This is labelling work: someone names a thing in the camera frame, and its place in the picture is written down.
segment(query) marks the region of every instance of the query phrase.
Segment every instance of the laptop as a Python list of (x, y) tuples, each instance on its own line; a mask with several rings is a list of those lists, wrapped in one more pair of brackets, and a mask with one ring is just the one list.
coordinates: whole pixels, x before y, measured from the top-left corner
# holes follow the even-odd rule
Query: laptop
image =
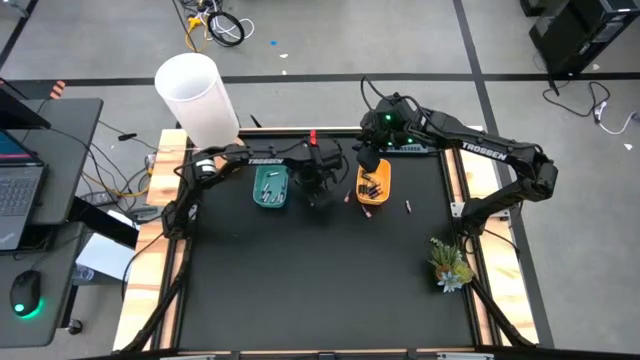
[(0, 129), (0, 251), (18, 249), (46, 168), (36, 154)]

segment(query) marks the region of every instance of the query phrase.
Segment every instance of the white plastic cup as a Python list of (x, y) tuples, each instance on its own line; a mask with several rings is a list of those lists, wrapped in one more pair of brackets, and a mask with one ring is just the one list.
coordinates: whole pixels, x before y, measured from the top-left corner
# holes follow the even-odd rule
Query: white plastic cup
[(167, 60), (155, 77), (156, 91), (194, 145), (226, 146), (240, 131), (218, 67), (209, 57), (187, 53)]

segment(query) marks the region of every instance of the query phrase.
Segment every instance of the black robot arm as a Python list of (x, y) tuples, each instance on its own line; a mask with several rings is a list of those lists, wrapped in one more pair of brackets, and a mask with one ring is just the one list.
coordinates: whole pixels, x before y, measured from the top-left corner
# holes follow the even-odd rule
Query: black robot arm
[[(224, 166), (218, 169), (215, 157), (223, 157), (226, 160)], [(194, 154), (192, 161), (176, 169), (193, 169), (192, 180), (190, 184), (184, 184), (178, 199), (164, 208), (163, 235), (169, 239), (186, 238), (190, 209), (197, 203), (202, 191), (211, 189), (243, 166), (286, 166), (293, 182), (301, 188), (310, 205), (320, 207), (330, 201), (331, 191), (327, 188), (327, 180), (338, 182), (335, 174), (342, 168), (343, 159), (340, 144), (333, 139), (318, 138), (315, 130), (309, 137), (286, 149), (237, 144), (206, 148)]]
[(464, 149), (510, 165), (517, 179), (485, 197), (465, 204), (460, 225), (470, 235), (480, 235), (491, 214), (521, 201), (541, 201), (553, 195), (558, 169), (539, 145), (504, 139), (464, 126), (443, 112), (423, 108), (410, 96), (385, 96), (361, 122), (362, 146), (358, 162), (375, 171), (379, 149), (421, 143), (437, 149)]

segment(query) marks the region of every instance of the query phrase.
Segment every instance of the orange container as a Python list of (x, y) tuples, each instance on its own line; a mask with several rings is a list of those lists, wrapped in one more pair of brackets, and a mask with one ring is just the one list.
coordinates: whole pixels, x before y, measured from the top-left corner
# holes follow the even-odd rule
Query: orange container
[[(359, 185), (372, 186), (371, 181), (362, 177), (362, 174), (367, 174), (371, 177), (371, 180), (380, 185), (382, 193), (375, 199), (369, 197), (369, 194), (360, 194), (358, 192)], [(391, 195), (391, 163), (385, 159), (380, 159), (380, 165), (375, 172), (367, 173), (362, 166), (358, 166), (358, 179), (356, 180), (356, 194), (358, 195), (358, 201), (366, 205), (381, 205), (383, 202), (389, 199)]]

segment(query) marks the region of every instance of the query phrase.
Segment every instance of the laptop keyboard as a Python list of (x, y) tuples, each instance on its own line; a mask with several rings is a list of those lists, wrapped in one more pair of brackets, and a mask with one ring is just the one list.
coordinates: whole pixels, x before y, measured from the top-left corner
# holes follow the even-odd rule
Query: laptop keyboard
[(25, 215), (37, 185), (34, 178), (0, 177), (0, 216)]

